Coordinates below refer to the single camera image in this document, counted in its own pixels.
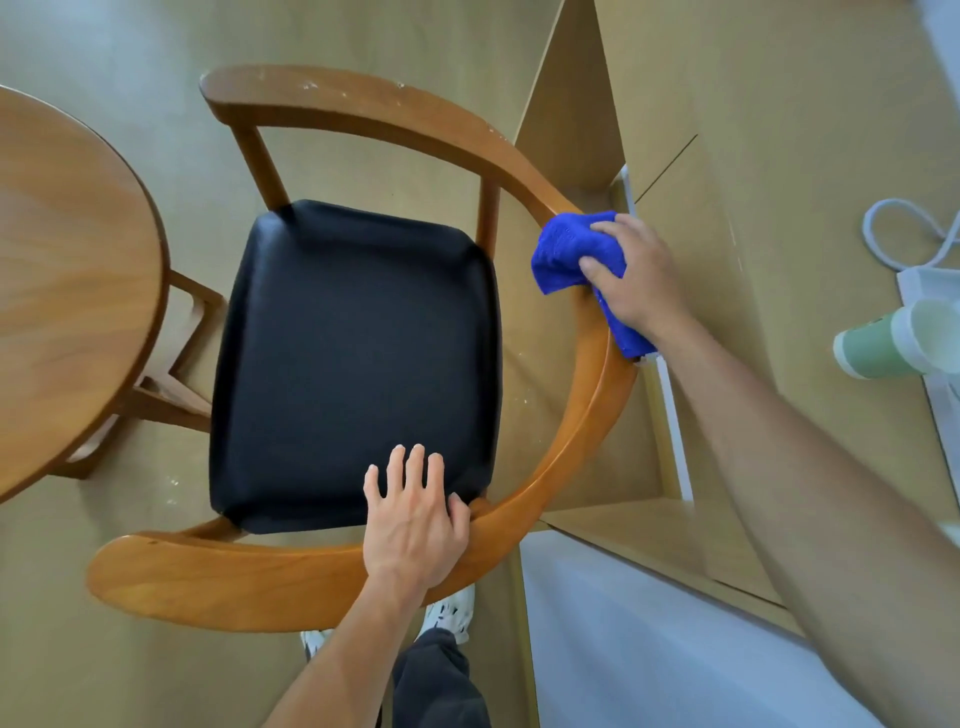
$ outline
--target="curved wooden armrest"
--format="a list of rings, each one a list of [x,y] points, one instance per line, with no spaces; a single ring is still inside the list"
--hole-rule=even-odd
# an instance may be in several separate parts
[[[418,88],[333,68],[236,65],[207,73],[200,91],[213,115],[235,133],[255,127],[297,127],[367,136],[443,159],[495,182],[541,226],[558,212],[576,209],[486,121]],[[247,161],[253,169],[251,158]]]

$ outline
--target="hand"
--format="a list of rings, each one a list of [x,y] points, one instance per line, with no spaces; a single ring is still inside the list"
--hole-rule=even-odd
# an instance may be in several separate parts
[[[603,294],[617,319],[655,345],[676,324],[692,319],[673,258],[657,231],[622,214],[612,223],[593,223],[590,229],[615,237],[627,260],[627,270],[620,279],[599,260],[580,258],[580,269]]]
[[[390,453],[387,496],[377,486],[377,467],[367,469],[367,534],[363,561],[370,579],[399,578],[420,597],[442,582],[467,549],[470,509],[456,494],[444,498],[444,459],[430,455],[423,487],[423,445],[414,445],[403,485],[403,445]]]

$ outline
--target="black pants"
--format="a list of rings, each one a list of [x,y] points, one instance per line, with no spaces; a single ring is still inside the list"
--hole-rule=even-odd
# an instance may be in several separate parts
[[[447,630],[427,630],[396,658],[394,728],[490,728],[469,662]]]

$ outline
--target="white sneaker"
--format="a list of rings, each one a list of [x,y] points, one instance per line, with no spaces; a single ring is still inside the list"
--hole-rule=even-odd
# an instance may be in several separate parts
[[[475,594],[476,587],[470,584],[456,594],[430,604],[423,616],[423,627],[420,628],[420,635],[428,629],[440,627],[452,632],[457,644],[465,643],[470,639],[467,628],[470,626],[470,620],[473,619]]]
[[[306,654],[307,662],[313,659],[313,656],[324,646],[324,643],[332,634],[332,629],[325,629],[323,632],[318,629],[311,629],[309,632],[300,632],[300,641],[303,643],[303,652]]]

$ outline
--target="black leather seat cushion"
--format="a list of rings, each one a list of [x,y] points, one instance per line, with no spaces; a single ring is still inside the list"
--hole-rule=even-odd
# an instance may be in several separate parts
[[[500,416],[493,266],[461,231],[301,200],[257,218],[213,397],[210,501],[251,533],[366,521],[397,444],[489,483]]]

